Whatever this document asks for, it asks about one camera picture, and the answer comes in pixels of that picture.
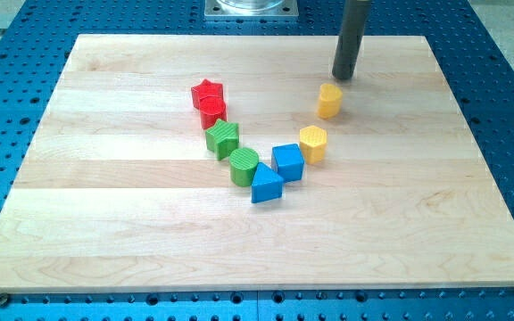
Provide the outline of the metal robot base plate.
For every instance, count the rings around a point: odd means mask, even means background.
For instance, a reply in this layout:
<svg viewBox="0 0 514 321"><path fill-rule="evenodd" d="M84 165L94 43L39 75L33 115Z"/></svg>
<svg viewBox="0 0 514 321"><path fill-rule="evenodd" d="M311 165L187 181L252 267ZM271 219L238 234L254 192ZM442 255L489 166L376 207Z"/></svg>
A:
<svg viewBox="0 0 514 321"><path fill-rule="evenodd" d="M206 19L297 18L297 0L205 0Z"/></svg>

